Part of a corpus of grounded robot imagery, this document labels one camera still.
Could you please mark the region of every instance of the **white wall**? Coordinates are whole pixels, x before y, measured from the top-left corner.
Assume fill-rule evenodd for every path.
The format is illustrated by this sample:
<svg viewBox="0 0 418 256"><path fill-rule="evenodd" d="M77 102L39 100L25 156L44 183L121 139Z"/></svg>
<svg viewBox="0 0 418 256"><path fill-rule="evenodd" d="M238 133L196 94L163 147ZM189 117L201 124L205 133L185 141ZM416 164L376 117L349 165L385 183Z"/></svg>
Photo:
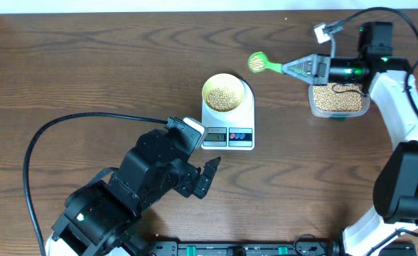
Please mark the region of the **white wall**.
<svg viewBox="0 0 418 256"><path fill-rule="evenodd" d="M0 0L0 14L365 9L374 6L418 9L418 0Z"/></svg>

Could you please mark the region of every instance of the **black cylinder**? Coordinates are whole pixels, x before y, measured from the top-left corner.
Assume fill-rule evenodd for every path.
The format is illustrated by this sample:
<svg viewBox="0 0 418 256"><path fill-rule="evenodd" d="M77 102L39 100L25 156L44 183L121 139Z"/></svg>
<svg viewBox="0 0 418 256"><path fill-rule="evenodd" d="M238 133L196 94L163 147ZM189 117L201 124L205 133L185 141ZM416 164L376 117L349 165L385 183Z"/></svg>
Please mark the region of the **black cylinder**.
<svg viewBox="0 0 418 256"><path fill-rule="evenodd" d="M333 58L329 68L329 82L360 84L368 76L369 69L364 61L356 58Z"/></svg>

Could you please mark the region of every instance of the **kitchen scale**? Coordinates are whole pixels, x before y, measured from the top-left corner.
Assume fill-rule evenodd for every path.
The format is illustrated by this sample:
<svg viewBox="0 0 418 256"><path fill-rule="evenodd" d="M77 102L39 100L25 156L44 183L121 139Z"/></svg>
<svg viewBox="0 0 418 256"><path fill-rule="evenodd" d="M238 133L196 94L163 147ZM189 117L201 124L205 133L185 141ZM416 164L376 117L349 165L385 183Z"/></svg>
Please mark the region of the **kitchen scale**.
<svg viewBox="0 0 418 256"><path fill-rule="evenodd" d="M243 100L237 108L226 114L210 109L203 100L202 123L208 128L208 135L202 145L204 149L254 148L254 97L247 83L241 82L244 87Z"/></svg>

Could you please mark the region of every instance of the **wooden surface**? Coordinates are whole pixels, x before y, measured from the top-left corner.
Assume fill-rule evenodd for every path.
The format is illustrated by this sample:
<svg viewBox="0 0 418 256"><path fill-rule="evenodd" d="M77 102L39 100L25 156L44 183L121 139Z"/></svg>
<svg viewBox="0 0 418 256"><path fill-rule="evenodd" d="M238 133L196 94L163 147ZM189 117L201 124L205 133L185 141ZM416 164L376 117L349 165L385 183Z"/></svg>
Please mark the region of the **wooden surface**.
<svg viewBox="0 0 418 256"><path fill-rule="evenodd" d="M241 75L254 90L256 148L195 152L196 166L223 158L208 196L200 201L170 192L144 214L141 232L284 241L302 233L327 238L353 224L372 205L374 180L392 153L377 107L344 122L316 118L308 85L272 72L252 74L246 65L258 50L283 63L328 53L312 26L352 13L0 16L0 255L38 254L21 167L42 124L89 111L200 119L203 83L222 72ZM418 10L407 13L418 27ZM337 54L356 55L359 25L374 20L395 22L395 55L414 61L412 32L381 12L348 24L336 36ZM45 238L68 195L100 169L118 166L138 136L153 128L160 126L87 118L44 134L31 160L31 187Z"/></svg>

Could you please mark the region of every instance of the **container of beans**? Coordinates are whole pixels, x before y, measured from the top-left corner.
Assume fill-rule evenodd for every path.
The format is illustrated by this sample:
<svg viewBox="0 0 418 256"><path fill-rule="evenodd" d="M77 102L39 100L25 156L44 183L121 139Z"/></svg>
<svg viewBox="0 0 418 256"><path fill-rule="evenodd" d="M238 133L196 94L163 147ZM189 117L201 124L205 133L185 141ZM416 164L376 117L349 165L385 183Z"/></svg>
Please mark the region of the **container of beans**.
<svg viewBox="0 0 418 256"><path fill-rule="evenodd" d="M364 95L358 85L329 83L310 85L309 102L316 117L359 117L367 112L370 97Z"/></svg>
<svg viewBox="0 0 418 256"><path fill-rule="evenodd" d="M234 75L214 75L203 86L203 107L219 120L235 121L247 114L252 106L253 97L248 96L247 87Z"/></svg>

